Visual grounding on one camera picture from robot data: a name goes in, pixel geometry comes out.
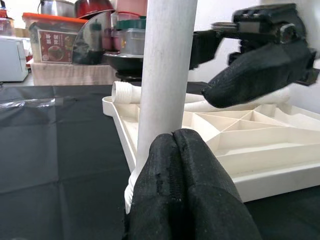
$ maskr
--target white pole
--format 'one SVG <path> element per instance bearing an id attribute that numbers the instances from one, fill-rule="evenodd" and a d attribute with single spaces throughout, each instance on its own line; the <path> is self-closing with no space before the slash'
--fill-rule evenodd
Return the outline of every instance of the white pole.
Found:
<path id="1" fill-rule="evenodd" d="M 133 188 L 152 141 L 182 126 L 197 0 L 149 0 L 147 7 L 138 146 L 124 197 Z"/>

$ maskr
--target black fabric gripper pad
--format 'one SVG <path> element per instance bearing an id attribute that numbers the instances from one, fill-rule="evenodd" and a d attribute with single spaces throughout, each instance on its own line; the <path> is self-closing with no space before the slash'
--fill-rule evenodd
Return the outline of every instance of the black fabric gripper pad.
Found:
<path id="1" fill-rule="evenodd" d="M 217 108 L 244 104 L 303 79 L 313 58 L 304 40 L 269 43 L 239 56 L 202 94 Z"/>
<path id="2" fill-rule="evenodd" d="M 128 240 L 260 240 L 229 175 L 199 134 L 158 136 L 134 187 Z"/>

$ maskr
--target orange lid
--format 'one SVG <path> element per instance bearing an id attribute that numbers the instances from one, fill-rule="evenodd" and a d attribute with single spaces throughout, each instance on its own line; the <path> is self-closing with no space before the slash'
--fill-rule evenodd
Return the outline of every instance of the orange lid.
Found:
<path id="1" fill-rule="evenodd" d="M 31 12 L 24 12 L 22 18 L 37 19 L 45 21 L 56 21 L 56 22 L 69 22 L 74 24 L 85 24 L 88 20 L 66 17 L 66 16 L 53 16 L 48 14 L 36 14 Z"/>

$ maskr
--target green lid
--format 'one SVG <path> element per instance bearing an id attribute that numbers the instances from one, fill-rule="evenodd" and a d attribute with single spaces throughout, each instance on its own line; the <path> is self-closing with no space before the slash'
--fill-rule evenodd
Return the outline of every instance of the green lid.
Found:
<path id="1" fill-rule="evenodd" d="M 145 16 L 140 16 L 140 19 L 118 21 L 115 25 L 117 30 L 125 29 L 146 29 L 147 19 Z"/>

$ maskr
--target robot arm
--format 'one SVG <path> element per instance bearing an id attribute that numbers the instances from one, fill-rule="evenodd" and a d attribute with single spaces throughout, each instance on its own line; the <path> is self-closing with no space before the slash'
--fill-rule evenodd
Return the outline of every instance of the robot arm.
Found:
<path id="1" fill-rule="evenodd" d="M 212 30 L 195 32 L 191 64 L 214 58 L 223 38 L 239 39 L 239 52 L 229 55 L 225 70 L 203 90 L 215 107 L 243 104 L 291 83 L 309 86 L 317 80 L 316 49 L 309 48 L 296 4 L 261 5 L 241 9 L 233 22 L 217 22 Z"/>

